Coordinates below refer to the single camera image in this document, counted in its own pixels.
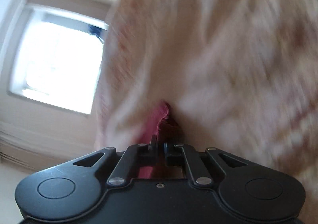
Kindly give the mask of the maroon red garment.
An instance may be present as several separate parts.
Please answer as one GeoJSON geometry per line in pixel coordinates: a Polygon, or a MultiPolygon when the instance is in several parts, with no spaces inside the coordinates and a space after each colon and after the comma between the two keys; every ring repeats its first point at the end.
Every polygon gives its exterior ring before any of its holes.
{"type": "MultiPolygon", "coordinates": [[[[166,102],[160,102],[146,117],[141,134],[136,143],[149,144],[155,136],[158,144],[184,143],[184,132],[175,121],[171,113],[171,107],[166,102]]],[[[140,179],[172,179],[181,178],[182,174],[176,167],[167,167],[163,163],[155,166],[140,168],[138,178],[140,179]]]]}

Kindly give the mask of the blue clothes at window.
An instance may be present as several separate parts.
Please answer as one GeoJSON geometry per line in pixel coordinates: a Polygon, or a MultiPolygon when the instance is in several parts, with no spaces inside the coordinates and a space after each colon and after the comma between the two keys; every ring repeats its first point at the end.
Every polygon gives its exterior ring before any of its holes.
{"type": "Polygon", "coordinates": [[[105,35],[108,30],[108,25],[105,24],[103,27],[99,27],[96,25],[89,25],[88,26],[88,33],[91,36],[96,37],[102,44],[105,43],[105,35]]]}

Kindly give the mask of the bright window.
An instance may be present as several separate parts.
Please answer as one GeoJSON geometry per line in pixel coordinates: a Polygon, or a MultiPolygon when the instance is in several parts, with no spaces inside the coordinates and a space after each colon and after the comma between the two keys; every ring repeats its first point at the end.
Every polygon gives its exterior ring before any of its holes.
{"type": "Polygon", "coordinates": [[[63,110],[90,115],[104,44],[88,33],[106,23],[89,16],[31,4],[14,34],[17,47],[8,91],[63,110]]]}

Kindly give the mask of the floral beige bedspread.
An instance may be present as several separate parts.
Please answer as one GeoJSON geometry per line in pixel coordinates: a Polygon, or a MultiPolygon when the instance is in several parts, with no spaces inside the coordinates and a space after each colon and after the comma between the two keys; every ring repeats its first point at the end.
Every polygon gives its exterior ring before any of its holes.
{"type": "Polygon", "coordinates": [[[186,140],[317,193],[317,0],[117,0],[96,146],[127,147],[171,105],[186,140]]]}

